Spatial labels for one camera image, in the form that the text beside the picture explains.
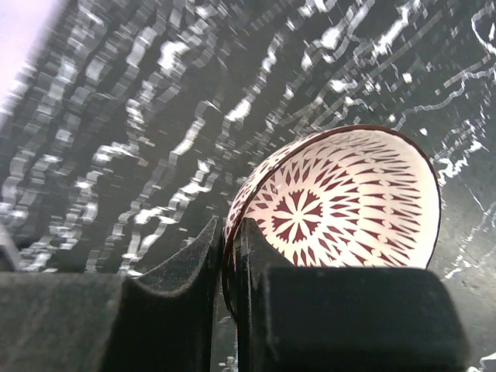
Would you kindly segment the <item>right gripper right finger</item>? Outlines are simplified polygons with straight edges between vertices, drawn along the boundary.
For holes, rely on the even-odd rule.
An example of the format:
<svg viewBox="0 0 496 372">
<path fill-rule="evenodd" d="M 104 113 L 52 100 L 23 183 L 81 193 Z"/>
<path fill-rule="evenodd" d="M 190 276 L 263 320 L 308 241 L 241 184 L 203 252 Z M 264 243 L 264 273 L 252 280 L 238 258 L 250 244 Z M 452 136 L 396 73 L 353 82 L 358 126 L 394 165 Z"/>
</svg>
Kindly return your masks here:
<svg viewBox="0 0 496 372">
<path fill-rule="evenodd" d="M 241 371 L 464 371 L 444 284 L 414 268 L 295 267 L 245 219 L 236 239 Z"/>
</svg>

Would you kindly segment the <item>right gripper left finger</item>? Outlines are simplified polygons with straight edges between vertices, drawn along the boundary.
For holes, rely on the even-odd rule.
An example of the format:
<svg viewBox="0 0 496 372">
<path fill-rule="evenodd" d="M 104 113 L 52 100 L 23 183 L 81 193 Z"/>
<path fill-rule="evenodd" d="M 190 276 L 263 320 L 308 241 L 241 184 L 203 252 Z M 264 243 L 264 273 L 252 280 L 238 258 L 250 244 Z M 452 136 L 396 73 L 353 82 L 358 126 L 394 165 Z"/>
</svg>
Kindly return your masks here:
<svg viewBox="0 0 496 372">
<path fill-rule="evenodd" d="M 1 232 L 3 371 L 207 371 L 222 250 L 212 218 L 138 278 L 27 274 Z"/>
</svg>

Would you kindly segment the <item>white orange patterned bowl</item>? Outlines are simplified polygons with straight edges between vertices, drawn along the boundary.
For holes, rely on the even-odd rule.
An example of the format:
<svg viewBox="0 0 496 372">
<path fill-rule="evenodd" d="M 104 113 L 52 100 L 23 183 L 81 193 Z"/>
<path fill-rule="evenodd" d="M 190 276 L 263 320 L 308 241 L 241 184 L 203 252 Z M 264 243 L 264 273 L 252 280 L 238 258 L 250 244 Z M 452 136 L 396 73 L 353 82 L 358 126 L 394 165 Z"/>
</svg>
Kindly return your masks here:
<svg viewBox="0 0 496 372">
<path fill-rule="evenodd" d="M 232 315 L 229 275 L 245 218 L 295 266 L 425 269 L 439 236 L 441 195 L 419 146 L 383 126 L 341 126 L 284 145 L 255 167 L 229 208 L 222 289 Z"/>
</svg>

